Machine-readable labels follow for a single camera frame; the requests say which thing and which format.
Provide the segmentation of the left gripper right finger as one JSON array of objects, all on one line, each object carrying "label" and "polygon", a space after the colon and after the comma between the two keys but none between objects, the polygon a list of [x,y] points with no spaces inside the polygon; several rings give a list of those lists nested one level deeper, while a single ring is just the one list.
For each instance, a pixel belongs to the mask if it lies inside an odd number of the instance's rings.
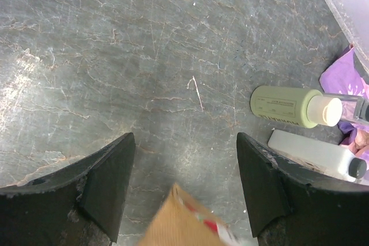
[{"label": "left gripper right finger", "polygon": [[304,168],[245,133],[236,148],[259,245],[368,245],[368,186]]}]

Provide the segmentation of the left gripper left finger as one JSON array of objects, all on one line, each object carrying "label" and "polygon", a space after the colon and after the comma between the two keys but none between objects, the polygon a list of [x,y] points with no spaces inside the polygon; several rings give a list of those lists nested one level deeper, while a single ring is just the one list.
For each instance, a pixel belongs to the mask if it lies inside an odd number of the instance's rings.
[{"label": "left gripper left finger", "polygon": [[115,243],[134,156],[126,133],[58,171],[1,188],[1,245]]}]

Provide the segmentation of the white square bottle grey cap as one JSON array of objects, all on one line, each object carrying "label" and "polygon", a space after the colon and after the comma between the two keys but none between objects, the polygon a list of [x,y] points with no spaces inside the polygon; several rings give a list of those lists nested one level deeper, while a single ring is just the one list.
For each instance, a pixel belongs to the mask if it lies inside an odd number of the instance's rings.
[{"label": "white square bottle grey cap", "polygon": [[285,158],[336,179],[357,182],[367,172],[367,162],[349,149],[286,131],[274,130],[268,146]]}]

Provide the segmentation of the cream lid green jar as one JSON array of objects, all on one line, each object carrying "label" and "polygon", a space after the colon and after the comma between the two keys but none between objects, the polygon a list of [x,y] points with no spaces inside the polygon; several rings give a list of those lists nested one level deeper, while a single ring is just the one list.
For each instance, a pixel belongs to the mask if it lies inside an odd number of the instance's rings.
[{"label": "cream lid green jar", "polygon": [[343,112],[342,101],[316,89],[259,86],[250,98],[252,113],[276,122],[314,128],[335,126]]}]

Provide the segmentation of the brown canvas tote bag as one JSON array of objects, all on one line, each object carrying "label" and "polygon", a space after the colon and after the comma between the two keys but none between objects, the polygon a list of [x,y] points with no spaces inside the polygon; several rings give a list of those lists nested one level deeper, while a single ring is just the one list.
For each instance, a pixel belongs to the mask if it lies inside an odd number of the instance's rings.
[{"label": "brown canvas tote bag", "polygon": [[138,245],[243,245],[223,220],[174,184]]}]

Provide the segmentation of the clear bottle dark cap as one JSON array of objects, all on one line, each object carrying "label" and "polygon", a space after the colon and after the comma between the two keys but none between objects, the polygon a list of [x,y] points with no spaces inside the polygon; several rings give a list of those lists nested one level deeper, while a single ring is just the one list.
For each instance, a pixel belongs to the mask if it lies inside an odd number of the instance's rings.
[{"label": "clear bottle dark cap", "polygon": [[332,93],[325,93],[324,96],[335,97],[341,100],[341,121],[368,126],[368,100],[363,96]]}]

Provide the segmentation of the purple pink patterned cloth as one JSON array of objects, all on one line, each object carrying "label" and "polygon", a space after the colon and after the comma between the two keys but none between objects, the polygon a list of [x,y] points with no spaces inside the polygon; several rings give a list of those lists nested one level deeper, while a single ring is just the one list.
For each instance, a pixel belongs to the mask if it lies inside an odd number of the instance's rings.
[{"label": "purple pink patterned cloth", "polygon": [[[361,96],[368,100],[368,82],[354,66],[355,48],[350,44],[320,76],[319,83],[325,93]],[[338,128],[344,139],[341,146],[356,157],[368,161],[368,125],[339,121]]]}]

